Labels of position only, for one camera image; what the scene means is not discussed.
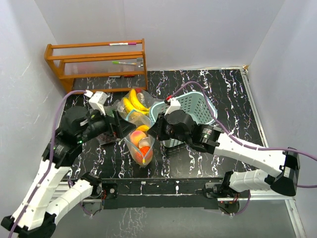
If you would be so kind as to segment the orange peach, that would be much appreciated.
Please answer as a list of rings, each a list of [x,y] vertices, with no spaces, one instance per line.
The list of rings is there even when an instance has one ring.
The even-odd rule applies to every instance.
[[[138,147],[139,149],[145,146],[150,146],[149,137],[142,131],[134,131],[130,135],[130,141],[133,145]]]

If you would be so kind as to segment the clear zip bag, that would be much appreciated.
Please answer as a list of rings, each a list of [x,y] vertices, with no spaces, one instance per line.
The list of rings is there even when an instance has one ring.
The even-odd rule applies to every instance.
[[[129,113],[132,113],[132,115],[141,113],[149,117],[150,109],[157,102],[159,102],[159,100],[154,98],[149,92],[141,88],[132,88],[121,99],[116,100],[113,103],[113,107],[123,118],[127,117]]]
[[[129,112],[126,120],[136,126],[124,138],[132,159],[142,168],[149,165],[162,166],[162,156],[158,154],[158,149],[155,149],[157,141],[148,134],[148,129],[153,125],[152,121],[136,110]]]

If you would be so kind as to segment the yellow bananas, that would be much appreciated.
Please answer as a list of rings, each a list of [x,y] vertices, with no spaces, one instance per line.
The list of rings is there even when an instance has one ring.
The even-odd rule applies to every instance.
[[[149,107],[145,103],[141,102],[141,99],[138,98],[138,94],[142,93],[140,88],[132,88],[130,92],[121,99],[122,111],[126,114],[136,111],[145,116],[149,115]]]

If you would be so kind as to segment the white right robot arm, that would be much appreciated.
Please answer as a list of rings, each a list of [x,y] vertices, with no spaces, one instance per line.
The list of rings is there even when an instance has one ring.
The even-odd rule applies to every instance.
[[[207,185],[213,197],[231,197],[246,190],[273,190],[284,196],[295,196],[299,176],[299,155],[296,151],[269,151],[247,141],[230,138],[222,129],[196,123],[183,110],[167,115],[160,113],[148,134],[159,141],[176,139],[192,149],[224,156],[256,167],[248,172],[226,172],[222,182]]]

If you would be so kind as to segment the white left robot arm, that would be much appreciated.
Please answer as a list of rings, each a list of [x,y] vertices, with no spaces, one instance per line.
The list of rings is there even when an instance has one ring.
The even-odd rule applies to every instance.
[[[68,109],[41,158],[37,175],[21,205],[1,221],[1,226],[20,238],[50,238],[57,224],[87,197],[102,193],[102,180],[87,172],[63,195],[52,201],[60,181],[82,153],[83,143],[106,134],[124,138],[136,128],[117,111],[110,115],[75,106]]]

